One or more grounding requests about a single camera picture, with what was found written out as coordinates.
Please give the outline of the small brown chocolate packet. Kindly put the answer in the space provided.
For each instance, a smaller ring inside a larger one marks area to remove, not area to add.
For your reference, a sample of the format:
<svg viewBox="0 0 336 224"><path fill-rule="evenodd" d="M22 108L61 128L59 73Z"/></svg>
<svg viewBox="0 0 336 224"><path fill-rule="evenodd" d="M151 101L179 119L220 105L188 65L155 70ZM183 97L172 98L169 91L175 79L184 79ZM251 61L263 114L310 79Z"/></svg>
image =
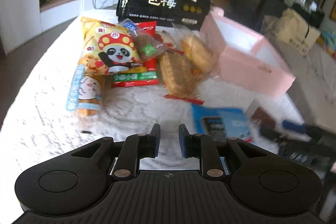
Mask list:
<svg viewBox="0 0 336 224"><path fill-rule="evenodd" d="M253 100L245 115L250 122L258 127L266 127L274 130L276 128L275 118L262 107L258 100Z"/></svg>

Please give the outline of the blue monster snack packet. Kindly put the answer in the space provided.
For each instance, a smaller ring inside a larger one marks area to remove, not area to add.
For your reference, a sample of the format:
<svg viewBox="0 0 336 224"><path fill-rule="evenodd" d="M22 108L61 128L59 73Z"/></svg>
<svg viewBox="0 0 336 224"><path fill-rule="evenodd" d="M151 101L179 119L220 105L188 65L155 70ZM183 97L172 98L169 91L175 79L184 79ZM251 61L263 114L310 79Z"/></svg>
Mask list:
<svg viewBox="0 0 336 224"><path fill-rule="evenodd" d="M239 108L208 108L192 104L195 132L209 135L214 141L237 137L246 142L252 135L244 111Z"/></svg>

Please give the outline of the clear bread loaf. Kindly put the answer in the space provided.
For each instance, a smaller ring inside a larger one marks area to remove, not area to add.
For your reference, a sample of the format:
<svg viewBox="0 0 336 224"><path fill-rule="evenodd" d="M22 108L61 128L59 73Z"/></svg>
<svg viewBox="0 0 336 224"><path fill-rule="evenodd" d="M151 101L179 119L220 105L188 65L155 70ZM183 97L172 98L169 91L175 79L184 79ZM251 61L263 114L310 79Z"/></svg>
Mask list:
<svg viewBox="0 0 336 224"><path fill-rule="evenodd" d="M159 66L166 98L183 100L195 105L202 105L197 93L197 78L186 56L177 52L166 51L159 58Z"/></svg>

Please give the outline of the red spicy strips packet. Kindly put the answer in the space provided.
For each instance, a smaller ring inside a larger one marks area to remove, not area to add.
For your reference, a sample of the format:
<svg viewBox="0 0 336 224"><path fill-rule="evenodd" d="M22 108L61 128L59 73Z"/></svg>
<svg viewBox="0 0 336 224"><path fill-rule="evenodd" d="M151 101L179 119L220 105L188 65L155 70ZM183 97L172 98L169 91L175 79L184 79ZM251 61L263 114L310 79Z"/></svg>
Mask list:
<svg viewBox="0 0 336 224"><path fill-rule="evenodd" d="M142 63L133 72L122 72L112 76L112 88L128 88L134 86L158 85L155 59Z"/></svg>

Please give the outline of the light blue cartoon snack packet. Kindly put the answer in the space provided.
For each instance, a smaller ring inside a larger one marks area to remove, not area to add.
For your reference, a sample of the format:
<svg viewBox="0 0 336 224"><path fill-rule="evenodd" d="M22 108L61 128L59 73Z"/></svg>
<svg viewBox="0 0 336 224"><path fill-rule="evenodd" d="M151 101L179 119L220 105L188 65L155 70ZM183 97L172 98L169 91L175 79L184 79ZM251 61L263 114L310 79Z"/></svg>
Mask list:
<svg viewBox="0 0 336 224"><path fill-rule="evenodd" d="M104 86L105 76L89 75L84 64L78 65L71 81L66 109L85 117L96 115L101 111Z"/></svg>

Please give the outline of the clear round bread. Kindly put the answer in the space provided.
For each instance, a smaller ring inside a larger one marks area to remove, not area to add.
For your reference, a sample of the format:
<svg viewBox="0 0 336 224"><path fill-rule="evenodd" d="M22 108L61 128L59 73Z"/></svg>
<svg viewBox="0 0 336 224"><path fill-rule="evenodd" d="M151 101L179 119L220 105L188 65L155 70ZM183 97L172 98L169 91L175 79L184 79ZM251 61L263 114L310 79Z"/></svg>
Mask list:
<svg viewBox="0 0 336 224"><path fill-rule="evenodd" d="M180 24L173 24L182 51L194 67L204 74L209 74L216 64L216 57L199 32L192 31Z"/></svg>

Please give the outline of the brown cake clear packet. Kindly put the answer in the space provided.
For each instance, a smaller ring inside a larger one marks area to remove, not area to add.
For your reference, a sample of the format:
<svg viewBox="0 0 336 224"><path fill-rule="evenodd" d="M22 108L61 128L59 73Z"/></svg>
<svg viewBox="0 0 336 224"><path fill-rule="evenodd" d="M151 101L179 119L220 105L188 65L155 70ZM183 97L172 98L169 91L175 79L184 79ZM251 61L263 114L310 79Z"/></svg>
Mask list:
<svg viewBox="0 0 336 224"><path fill-rule="evenodd" d="M168 50L168 46L155 37L156 21L134 23L124 19L118 24L130 32L142 62L154 59Z"/></svg>

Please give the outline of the yellow panda snack bag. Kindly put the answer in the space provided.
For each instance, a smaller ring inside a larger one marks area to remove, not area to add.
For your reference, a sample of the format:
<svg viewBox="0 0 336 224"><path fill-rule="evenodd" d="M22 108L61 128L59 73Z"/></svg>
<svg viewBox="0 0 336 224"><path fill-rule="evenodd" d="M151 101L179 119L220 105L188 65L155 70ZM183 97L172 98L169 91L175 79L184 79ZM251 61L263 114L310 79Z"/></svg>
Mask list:
<svg viewBox="0 0 336 224"><path fill-rule="evenodd" d="M89 75L133 72L142 66L128 29L117 24L82 17L83 50L78 64Z"/></svg>

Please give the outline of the grey covered sofa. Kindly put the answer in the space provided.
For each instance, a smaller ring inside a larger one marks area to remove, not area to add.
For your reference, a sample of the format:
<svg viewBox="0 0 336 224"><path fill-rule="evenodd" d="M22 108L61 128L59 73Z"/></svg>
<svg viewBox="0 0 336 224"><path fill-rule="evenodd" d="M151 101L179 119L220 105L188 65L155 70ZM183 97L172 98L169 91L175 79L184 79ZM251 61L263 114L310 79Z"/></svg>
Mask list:
<svg viewBox="0 0 336 224"><path fill-rule="evenodd" d="M318 44L305 56L276 39L271 29L277 18L266 15L261 33L268 38L291 68L295 81L288 94L304 121L335 131L335 60Z"/></svg>

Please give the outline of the pink cardboard box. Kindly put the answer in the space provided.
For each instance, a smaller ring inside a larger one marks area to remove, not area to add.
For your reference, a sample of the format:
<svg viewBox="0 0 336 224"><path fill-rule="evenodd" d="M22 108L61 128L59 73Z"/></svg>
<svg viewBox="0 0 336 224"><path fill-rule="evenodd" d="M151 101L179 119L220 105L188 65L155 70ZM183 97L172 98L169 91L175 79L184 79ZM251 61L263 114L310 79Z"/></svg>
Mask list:
<svg viewBox="0 0 336 224"><path fill-rule="evenodd" d="M295 81L290 67L262 34L216 12L200 29L217 57L214 75L252 92L280 97Z"/></svg>

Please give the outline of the cream tote bag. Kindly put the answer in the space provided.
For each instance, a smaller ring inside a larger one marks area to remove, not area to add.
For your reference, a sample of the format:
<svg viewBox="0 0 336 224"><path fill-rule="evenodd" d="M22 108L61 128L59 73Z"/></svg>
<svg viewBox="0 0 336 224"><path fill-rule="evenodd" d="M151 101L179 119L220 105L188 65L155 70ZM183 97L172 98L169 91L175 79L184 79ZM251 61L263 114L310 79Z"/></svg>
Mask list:
<svg viewBox="0 0 336 224"><path fill-rule="evenodd" d="M272 33L303 56L309 53L321 34L319 29L311 26L299 13L290 8L282 12L282 17L274 25Z"/></svg>

